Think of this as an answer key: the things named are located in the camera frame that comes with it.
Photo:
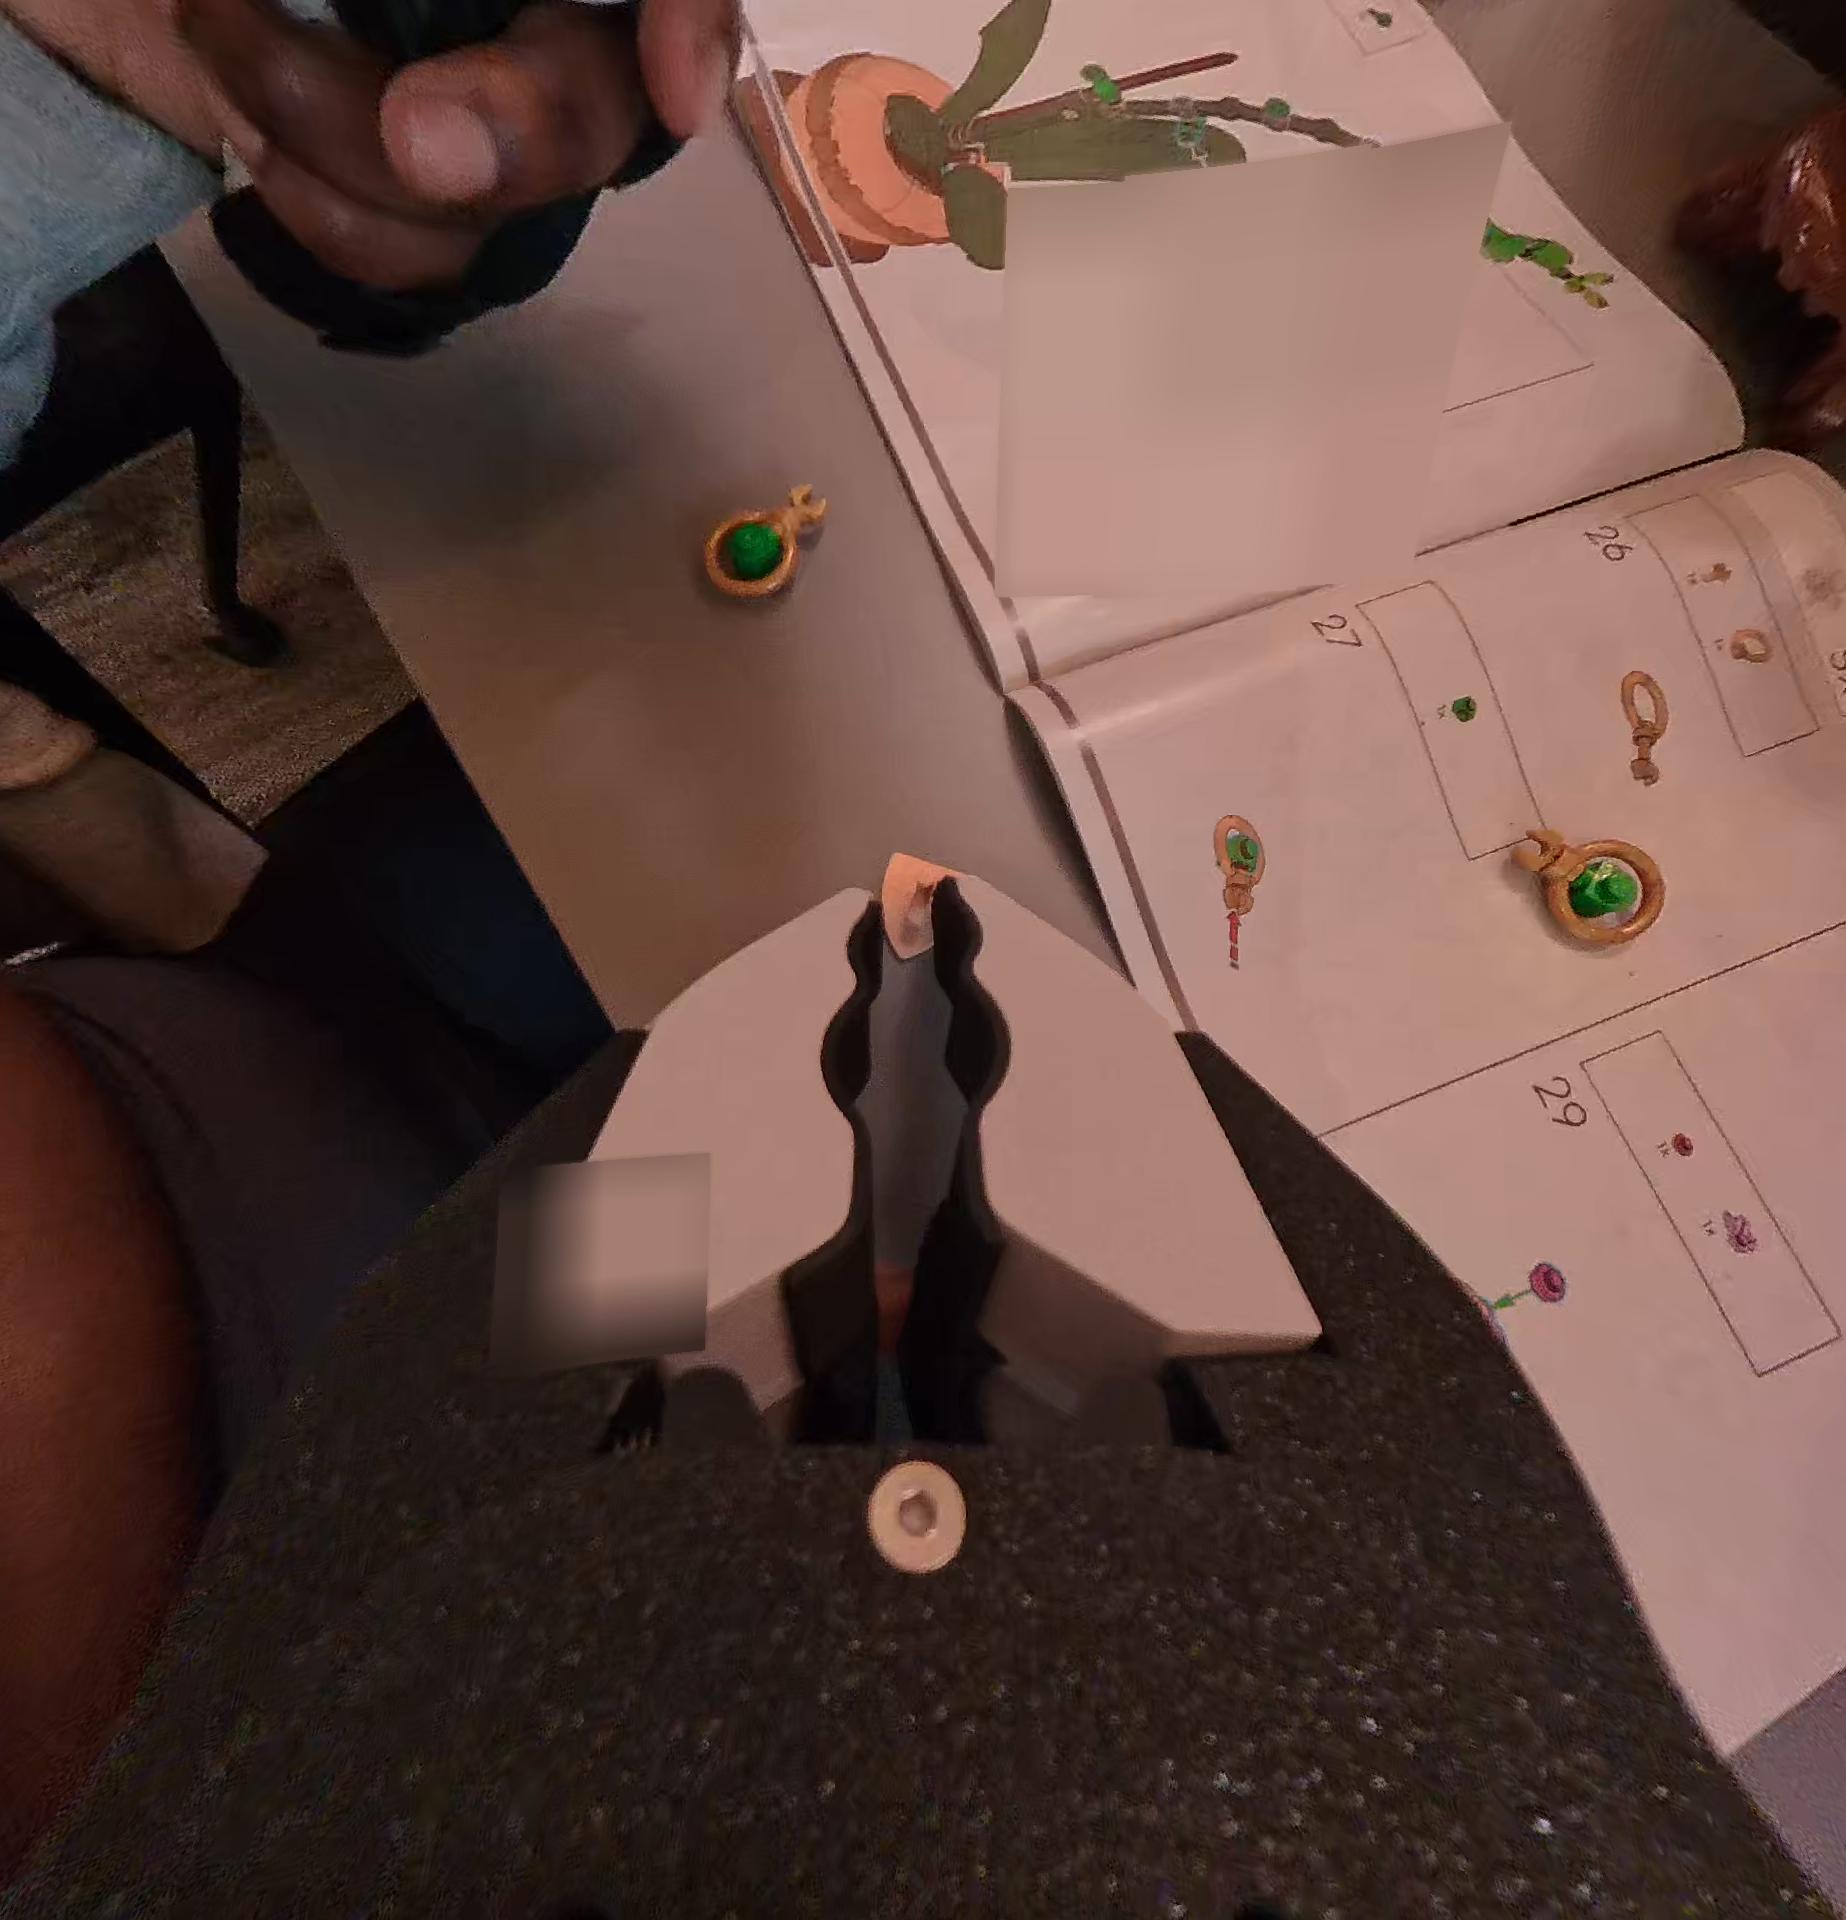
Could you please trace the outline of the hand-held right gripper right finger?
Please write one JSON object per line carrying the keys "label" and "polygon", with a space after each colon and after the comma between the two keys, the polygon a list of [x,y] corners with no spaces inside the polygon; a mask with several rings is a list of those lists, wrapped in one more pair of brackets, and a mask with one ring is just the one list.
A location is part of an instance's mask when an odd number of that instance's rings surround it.
{"label": "hand-held right gripper right finger", "polygon": [[1318,1316],[1176,1027],[977,877],[942,879],[930,908],[998,1245],[980,1335],[1011,1363],[1310,1350]]}

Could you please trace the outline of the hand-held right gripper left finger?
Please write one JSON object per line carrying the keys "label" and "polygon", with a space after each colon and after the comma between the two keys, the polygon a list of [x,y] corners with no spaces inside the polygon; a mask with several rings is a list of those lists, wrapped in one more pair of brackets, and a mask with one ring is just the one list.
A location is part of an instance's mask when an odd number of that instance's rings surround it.
{"label": "hand-held right gripper left finger", "polygon": [[592,1352],[788,1352],[783,1279],[850,1218],[851,1094],[824,1040],[881,964],[857,886],[702,974],[648,1027],[585,1164]]}

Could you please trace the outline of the pink petal piece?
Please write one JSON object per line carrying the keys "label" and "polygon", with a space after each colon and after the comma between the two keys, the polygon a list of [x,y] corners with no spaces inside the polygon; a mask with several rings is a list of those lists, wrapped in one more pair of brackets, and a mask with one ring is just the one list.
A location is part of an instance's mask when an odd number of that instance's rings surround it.
{"label": "pink petal piece", "polygon": [[911,962],[935,944],[935,895],[958,874],[920,855],[895,853],[881,883],[881,917],[887,947],[898,962]]}

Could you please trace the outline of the person's left hand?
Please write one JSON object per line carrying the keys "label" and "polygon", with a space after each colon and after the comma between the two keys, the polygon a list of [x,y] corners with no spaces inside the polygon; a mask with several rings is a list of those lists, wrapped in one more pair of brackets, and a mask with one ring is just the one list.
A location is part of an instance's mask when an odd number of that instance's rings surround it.
{"label": "person's left hand", "polygon": [[689,140],[741,58],[729,1],[532,4],[504,33],[386,70],[279,4],[169,4],[224,145],[326,269],[405,292],[461,277],[504,221]]}

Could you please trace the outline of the person's legs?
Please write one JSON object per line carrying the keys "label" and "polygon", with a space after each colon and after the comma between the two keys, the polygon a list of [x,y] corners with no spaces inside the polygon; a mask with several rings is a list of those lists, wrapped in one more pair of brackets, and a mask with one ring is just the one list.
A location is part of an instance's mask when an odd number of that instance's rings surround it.
{"label": "person's legs", "polygon": [[253,835],[188,954],[0,855],[0,1893],[336,1308],[611,1034],[422,710]]}

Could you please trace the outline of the instruction booklet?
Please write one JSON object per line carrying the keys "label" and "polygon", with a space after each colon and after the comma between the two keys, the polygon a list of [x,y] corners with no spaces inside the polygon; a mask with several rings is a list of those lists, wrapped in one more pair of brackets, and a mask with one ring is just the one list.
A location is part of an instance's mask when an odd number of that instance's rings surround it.
{"label": "instruction booklet", "polygon": [[1471,1290],[1736,1756],[1846,1677],[1846,490],[1432,4],[746,4],[1135,987]]}

